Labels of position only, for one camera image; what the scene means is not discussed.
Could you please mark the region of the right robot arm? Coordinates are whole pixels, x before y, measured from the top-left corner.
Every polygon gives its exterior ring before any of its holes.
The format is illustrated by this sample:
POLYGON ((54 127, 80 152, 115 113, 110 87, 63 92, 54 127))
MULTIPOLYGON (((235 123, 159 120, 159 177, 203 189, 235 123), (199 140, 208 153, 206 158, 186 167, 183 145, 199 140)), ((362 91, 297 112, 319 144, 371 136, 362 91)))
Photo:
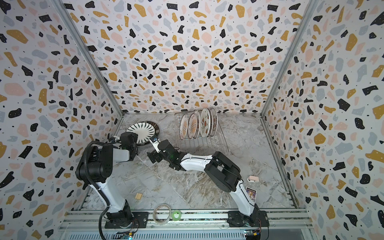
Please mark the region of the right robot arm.
POLYGON ((250 198, 244 187, 240 168, 221 152, 208 156, 197 156, 178 152, 168 141, 160 141, 156 136, 150 138, 154 150, 147 153, 151 162, 165 160, 176 171, 199 171, 206 173, 215 185, 229 193, 238 206, 244 224, 255 226, 258 223, 258 206, 250 198))

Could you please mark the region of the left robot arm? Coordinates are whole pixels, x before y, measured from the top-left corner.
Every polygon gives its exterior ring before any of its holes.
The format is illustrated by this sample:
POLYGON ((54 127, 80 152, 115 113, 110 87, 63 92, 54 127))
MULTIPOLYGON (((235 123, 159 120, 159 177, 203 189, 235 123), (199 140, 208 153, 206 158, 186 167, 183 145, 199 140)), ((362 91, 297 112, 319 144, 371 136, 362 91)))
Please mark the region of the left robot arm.
POLYGON ((132 132, 113 137, 109 143, 90 142, 75 171, 78 180, 90 186, 103 201, 106 227, 126 228, 133 221, 128 201, 117 190, 112 178, 115 163, 133 161, 138 153, 138 135, 132 132))

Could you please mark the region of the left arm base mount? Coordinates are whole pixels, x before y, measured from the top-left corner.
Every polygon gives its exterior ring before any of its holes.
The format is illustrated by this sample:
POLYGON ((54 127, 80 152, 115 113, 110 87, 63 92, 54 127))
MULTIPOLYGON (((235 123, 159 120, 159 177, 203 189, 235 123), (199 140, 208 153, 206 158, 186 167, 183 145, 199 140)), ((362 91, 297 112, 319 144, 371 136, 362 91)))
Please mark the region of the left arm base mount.
POLYGON ((149 219, 148 212, 107 213, 106 229, 144 229, 149 219))

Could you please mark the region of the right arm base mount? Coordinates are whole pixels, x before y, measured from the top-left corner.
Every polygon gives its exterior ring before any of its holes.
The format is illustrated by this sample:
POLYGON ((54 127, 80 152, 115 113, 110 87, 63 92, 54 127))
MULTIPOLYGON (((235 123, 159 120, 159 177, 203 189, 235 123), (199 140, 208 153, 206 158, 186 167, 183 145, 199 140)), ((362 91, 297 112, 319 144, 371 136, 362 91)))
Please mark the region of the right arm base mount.
POLYGON ((269 227, 269 218, 266 211, 254 210, 251 216, 246 216, 239 211, 229 211, 227 223, 230 227, 269 227))

